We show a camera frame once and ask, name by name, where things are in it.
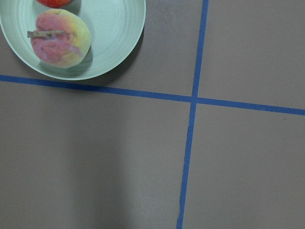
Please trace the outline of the red yellow pomegranate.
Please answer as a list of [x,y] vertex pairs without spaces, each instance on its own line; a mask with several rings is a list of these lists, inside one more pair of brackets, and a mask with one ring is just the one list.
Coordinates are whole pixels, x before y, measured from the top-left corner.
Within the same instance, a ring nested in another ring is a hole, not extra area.
[[37,0],[38,3],[49,8],[61,8],[72,2],[72,0]]

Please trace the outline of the yellow pink peach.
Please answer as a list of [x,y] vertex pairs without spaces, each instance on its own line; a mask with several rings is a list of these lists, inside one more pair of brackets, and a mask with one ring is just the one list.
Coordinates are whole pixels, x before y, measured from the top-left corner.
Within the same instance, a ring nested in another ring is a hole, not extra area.
[[36,19],[30,43],[38,58],[51,66],[70,68],[80,64],[91,46],[91,34],[84,21],[63,9],[50,9]]

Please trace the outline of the green plate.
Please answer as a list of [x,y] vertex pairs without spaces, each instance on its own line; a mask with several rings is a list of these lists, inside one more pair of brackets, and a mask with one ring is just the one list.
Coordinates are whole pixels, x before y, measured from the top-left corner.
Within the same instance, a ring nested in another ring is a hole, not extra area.
[[61,80],[91,79],[114,69],[137,45],[145,22],[144,0],[73,0],[63,9],[79,16],[91,33],[91,47],[84,60],[61,69],[43,63],[34,54],[27,31],[48,10],[35,0],[2,0],[0,25],[15,54],[30,68]]

